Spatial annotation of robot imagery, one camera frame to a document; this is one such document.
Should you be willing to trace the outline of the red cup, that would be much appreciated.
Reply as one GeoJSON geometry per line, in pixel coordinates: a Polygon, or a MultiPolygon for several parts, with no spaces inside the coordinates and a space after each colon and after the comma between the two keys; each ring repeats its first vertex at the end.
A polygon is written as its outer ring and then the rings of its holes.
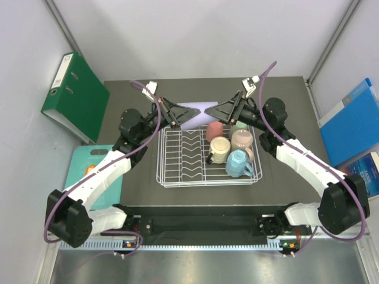
{"type": "Polygon", "coordinates": [[[223,124],[219,121],[211,122],[207,126],[205,139],[210,143],[215,137],[223,135],[223,124]]]}

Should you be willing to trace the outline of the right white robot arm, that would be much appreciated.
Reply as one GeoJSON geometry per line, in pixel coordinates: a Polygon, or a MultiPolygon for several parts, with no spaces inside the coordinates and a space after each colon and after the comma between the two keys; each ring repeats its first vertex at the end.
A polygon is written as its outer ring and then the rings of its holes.
{"type": "Polygon", "coordinates": [[[321,226],[339,235],[370,216],[365,182],[358,174],[347,175],[308,151],[285,127],[288,115],[279,98],[257,106],[238,92],[232,99],[209,107],[205,113],[223,124],[240,121],[257,128],[262,148],[307,181],[321,197],[320,202],[288,204],[276,220],[278,230],[292,233],[298,225],[321,226]]]}

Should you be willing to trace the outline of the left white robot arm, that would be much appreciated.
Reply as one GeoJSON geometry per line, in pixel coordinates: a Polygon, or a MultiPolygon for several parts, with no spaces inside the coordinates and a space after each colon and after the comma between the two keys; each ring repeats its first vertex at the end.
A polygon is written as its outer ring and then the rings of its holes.
{"type": "Polygon", "coordinates": [[[161,129],[178,128],[200,114],[200,110],[155,98],[155,108],[145,117],[130,108],[121,115],[120,136],[105,158],[81,180],[63,191],[54,190],[47,198],[45,232],[55,235],[73,248],[96,234],[117,230],[129,234],[134,220],[126,207],[112,205],[93,210],[96,200],[119,177],[143,158],[147,144],[161,129]]]}

